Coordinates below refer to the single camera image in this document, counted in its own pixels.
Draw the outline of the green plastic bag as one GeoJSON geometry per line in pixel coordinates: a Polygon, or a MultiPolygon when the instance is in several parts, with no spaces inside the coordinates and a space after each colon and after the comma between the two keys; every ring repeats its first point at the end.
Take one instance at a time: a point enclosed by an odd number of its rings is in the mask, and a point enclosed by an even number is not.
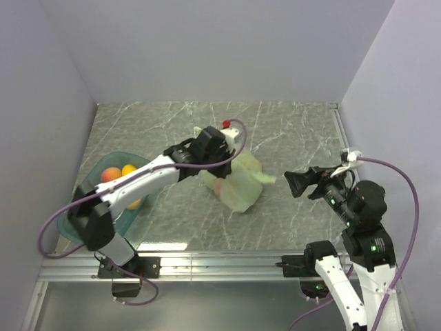
{"type": "Polygon", "coordinates": [[[223,203],[234,212],[245,212],[257,202],[264,185],[276,182],[276,177],[263,172],[261,162],[249,150],[242,152],[231,162],[232,172],[226,178],[216,178],[206,170],[199,172],[204,184],[214,192],[216,182],[229,185],[229,198],[223,203]]]}

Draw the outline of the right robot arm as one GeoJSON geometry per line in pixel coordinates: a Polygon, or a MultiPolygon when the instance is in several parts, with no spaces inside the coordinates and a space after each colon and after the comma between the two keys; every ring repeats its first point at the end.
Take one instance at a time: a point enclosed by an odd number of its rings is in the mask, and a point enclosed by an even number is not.
{"type": "Polygon", "coordinates": [[[402,330],[397,294],[389,289],[398,267],[391,237],[381,223],[387,211],[385,191],[373,181],[347,185],[352,175],[343,165],[284,173],[293,197],[315,187],[308,198],[324,200],[345,224],[341,237],[363,296],[357,295],[329,241],[309,243],[301,258],[284,256],[279,266],[284,275],[320,277],[347,330],[402,330]]]}

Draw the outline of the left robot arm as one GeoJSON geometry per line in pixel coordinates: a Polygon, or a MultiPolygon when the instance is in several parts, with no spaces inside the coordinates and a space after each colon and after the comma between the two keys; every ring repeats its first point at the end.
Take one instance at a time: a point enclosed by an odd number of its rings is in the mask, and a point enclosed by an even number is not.
{"type": "Polygon", "coordinates": [[[232,158],[241,136],[237,128],[218,130],[208,126],[197,137],[170,146],[147,165],[118,179],[96,186],[77,187],[68,221],[84,246],[106,256],[122,277],[141,269],[132,245],[114,228],[114,220],[129,204],[156,190],[207,170],[218,178],[232,172],[232,158]]]}

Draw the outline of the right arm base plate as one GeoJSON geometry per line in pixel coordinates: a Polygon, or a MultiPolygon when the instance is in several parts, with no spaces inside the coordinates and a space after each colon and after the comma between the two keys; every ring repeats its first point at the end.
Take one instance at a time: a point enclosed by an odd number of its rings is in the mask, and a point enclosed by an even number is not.
{"type": "Polygon", "coordinates": [[[303,278],[310,277],[305,265],[303,255],[283,255],[281,261],[276,262],[275,266],[282,269],[284,278],[303,278]]]}

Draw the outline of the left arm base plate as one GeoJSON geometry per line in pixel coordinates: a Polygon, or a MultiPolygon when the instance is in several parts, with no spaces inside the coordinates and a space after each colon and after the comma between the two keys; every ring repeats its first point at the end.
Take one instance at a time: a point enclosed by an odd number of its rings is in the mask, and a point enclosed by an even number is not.
{"type": "MultiPolygon", "coordinates": [[[[130,261],[122,268],[138,276],[148,279],[157,279],[161,269],[160,257],[138,257],[136,261],[130,261]]],[[[130,277],[124,272],[118,271],[114,265],[107,259],[100,260],[100,266],[97,272],[99,279],[122,279],[130,277]]]]}

